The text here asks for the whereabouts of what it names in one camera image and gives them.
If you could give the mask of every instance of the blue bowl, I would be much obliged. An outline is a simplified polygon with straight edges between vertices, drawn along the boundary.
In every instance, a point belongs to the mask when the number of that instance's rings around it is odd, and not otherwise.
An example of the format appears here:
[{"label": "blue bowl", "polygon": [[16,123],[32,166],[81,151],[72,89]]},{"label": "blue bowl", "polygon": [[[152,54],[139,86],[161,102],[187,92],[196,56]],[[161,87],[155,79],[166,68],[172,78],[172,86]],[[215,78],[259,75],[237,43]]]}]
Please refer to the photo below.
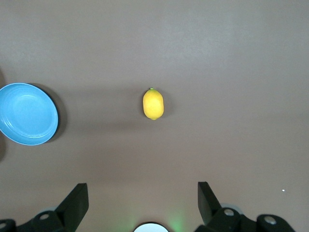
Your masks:
[{"label": "blue bowl", "polygon": [[55,104],[41,89],[13,83],[0,89],[0,130],[23,145],[47,142],[58,127]]}]

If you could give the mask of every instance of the plate rim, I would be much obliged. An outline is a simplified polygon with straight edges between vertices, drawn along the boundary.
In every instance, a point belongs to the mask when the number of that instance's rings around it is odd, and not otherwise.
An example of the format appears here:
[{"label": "plate rim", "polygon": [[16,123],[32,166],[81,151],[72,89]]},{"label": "plate rim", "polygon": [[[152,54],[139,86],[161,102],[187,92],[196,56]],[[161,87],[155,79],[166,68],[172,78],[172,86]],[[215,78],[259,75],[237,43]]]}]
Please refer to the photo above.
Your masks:
[{"label": "plate rim", "polygon": [[46,143],[47,141],[49,141],[56,133],[57,129],[58,129],[58,126],[59,126],[59,114],[58,114],[58,109],[57,109],[57,106],[56,104],[54,103],[54,101],[52,100],[52,98],[45,92],[43,91],[41,88],[33,85],[33,84],[29,84],[29,83],[22,83],[22,82],[16,82],[16,83],[11,83],[11,84],[7,84],[5,86],[3,86],[2,88],[0,88],[0,93],[6,89],[7,87],[9,86],[28,86],[30,88],[33,88],[35,90],[38,90],[40,93],[42,93],[44,96],[47,97],[47,99],[50,100],[50,102],[52,103],[52,106],[53,106],[53,112],[55,113],[55,128],[53,130],[51,130],[52,134],[50,136],[47,136],[46,139],[44,139],[42,142],[39,142],[39,143],[34,143],[34,144],[27,144],[27,143],[23,143],[23,142],[20,142],[20,141],[17,141],[16,139],[13,139],[11,137],[9,137],[6,133],[4,133],[2,131],[2,129],[0,128],[0,131],[2,132],[2,134],[4,134],[7,138],[9,138],[10,140],[18,143],[18,144],[21,144],[21,145],[28,145],[28,146],[35,146],[35,145],[41,145],[41,144],[44,144]]}]

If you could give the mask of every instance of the lemon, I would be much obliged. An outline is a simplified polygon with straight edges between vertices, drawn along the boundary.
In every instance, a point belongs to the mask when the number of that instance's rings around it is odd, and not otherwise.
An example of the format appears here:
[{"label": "lemon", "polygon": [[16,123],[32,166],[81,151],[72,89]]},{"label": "lemon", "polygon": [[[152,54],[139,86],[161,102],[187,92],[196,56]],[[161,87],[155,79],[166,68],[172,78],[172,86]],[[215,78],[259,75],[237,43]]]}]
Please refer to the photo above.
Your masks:
[{"label": "lemon", "polygon": [[143,108],[148,118],[152,120],[160,118],[164,112],[162,95],[154,88],[150,88],[143,97]]}]

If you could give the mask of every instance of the green light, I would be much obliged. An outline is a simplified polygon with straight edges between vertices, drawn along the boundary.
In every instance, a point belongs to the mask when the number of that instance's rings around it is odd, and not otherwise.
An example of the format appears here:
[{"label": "green light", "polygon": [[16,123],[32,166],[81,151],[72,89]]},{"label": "green light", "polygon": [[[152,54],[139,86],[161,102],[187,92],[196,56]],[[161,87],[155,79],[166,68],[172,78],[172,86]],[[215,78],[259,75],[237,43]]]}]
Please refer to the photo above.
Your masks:
[{"label": "green light", "polygon": [[167,225],[174,232],[185,232],[184,231],[184,221],[185,221],[184,213],[182,211],[179,211],[173,216],[169,217]]},{"label": "green light", "polygon": [[113,229],[115,231],[132,231],[134,227],[136,227],[136,224],[138,222],[138,219],[134,216],[127,216],[126,218],[123,218],[119,220],[114,226]]}]

